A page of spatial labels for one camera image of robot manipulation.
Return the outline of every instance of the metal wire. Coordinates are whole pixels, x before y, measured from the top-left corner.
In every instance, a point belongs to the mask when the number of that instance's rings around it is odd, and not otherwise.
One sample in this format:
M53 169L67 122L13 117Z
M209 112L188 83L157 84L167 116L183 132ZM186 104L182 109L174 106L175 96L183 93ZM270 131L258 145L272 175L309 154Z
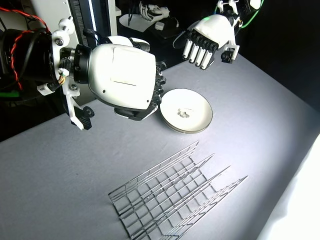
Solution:
M181 238L246 177L216 190L216 175L206 178L200 168L213 154L195 163L199 141L109 193L131 240Z

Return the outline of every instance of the plate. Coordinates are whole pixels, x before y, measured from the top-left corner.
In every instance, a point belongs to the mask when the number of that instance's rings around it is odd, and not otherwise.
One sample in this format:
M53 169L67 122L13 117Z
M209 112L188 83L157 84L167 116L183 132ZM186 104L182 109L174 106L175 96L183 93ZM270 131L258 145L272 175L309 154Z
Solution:
M187 134L205 130L213 118L209 102L199 93L185 88L164 94L160 111L169 127Z

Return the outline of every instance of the robotic hand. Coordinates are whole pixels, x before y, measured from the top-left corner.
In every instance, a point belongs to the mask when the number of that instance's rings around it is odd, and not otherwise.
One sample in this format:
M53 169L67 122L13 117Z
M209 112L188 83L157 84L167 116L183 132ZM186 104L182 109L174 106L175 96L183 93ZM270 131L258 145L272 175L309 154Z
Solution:
M101 37L92 31L94 36L99 37L100 44L95 49L80 44L75 49L68 48L69 35L75 30L73 18L62 19L58 26L59 29L52 35L43 33L37 35L38 38L32 32L22 33L13 29L4 32L0 39L2 80L12 82L13 64L9 56L14 39L17 36L20 39L14 55L17 69L24 64L31 37L37 40L28 60L31 64L26 66L24 81L21 83L19 78L17 83L24 87L25 93L31 89L44 96L62 88L66 111L71 123L79 129L91 128L90 118L94 112L89 107L82 109L75 102L80 88L71 83L71 78L78 84L88 84L96 98L114 107L114 112L119 116L140 121L158 109L163 84L166 83L166 78L162 76L166 65L156 62L155 56L149 53L150 46L146 41L123 36ZM35 79L45 83L37 86L35 84L39 81Z
M262 3L263 0L219 0L215 14L205 17L188 31L183 58L205 70L213 64L216 50L223 47L222 62L232 63L240 47L235 35L244 27L242 19L255 13L249 24Z
M169 17L169 9L167 7L158 7L157 5L143 5L143 3L140 1L139 3L139 10L141 16L151 21L152 23L158 22L161 19L165 19Z

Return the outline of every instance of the table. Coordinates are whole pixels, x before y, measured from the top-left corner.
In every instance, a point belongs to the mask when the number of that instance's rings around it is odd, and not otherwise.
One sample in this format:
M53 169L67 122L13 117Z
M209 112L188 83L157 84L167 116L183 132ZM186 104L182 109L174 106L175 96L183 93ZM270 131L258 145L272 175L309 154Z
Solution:
M210 102L210 126L182 134L159 113L130 121L95 100L89 131L64 114L0 143L0 239L127 239L108 193L196 140L195 161L215 153L207 171L231 165L230 179L248 178L183 239L256 239L319 134L320 114L240 55L164 75L166 91L188 88Z

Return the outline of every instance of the metal dish rack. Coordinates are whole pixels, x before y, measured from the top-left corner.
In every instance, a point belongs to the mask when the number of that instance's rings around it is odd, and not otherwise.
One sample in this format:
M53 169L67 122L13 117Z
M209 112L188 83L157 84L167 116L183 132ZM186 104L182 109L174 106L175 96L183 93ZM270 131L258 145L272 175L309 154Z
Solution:
M187 146L148 171L109 193L131 240L177 240L235 189L243 177L216 190L199 163L191 158L199 141Z

